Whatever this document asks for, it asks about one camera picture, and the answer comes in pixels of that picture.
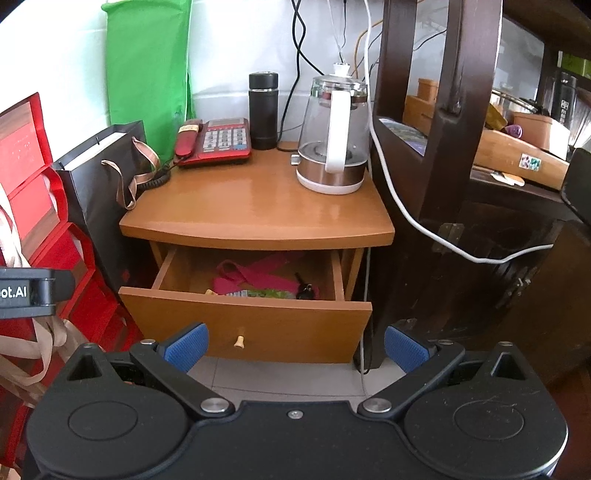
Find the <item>green bag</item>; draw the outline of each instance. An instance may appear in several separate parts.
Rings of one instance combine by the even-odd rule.
[[[194,118],[188,73],[191,0],[122,0],[107,13],[106,73],[112,124],[144,121],[163,163]]]

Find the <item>wooden shelf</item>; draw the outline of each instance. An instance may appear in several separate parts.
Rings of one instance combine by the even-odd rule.
[[[591,59],[591,19],[571,0],[504,0],[503,9],[549,47]]]

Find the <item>pink strap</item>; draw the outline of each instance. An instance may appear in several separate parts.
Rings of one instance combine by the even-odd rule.
[[[278,252],[258,260],[248,267],[238,265],[231,260],[224,260],[217,266],[220,276],[213,279],[213,291],[218,295],[226,295],[241,290],[241,285],[247,283],[257,290],[273,288],[296,295],[300,287],[298,282],[271,275],[270,272],[292,260],[301,258],[303,255],[302,252]],[[314,290],[318,296],[317,287],[314,287]]]

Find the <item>metal bolt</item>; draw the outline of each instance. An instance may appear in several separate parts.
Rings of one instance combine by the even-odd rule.
[[[289,412],[287,412],[287,416],[292,420],[299,420],[304,416],[304,412],[302,412],[301,410],[290,410]]]
[[[363,407],[370,413],[386,413],[392,410],[392,403],[385,398],[368,398],[363,402]]]
[[[230,402],[225,398],[212,397],[201,402],[201,409],[206,413],[224,413],[230,408]]]

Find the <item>kettle lid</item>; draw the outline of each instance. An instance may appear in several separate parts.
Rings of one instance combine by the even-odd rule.
[[[367,84],[349,75],[350,65],[347,63],[335,63],[334,68],[334,73],[314,78],[311,89],[312,96],[326,96],[325,94],[333,90],[344,90],[350,92],[353,97],[367,98]]]

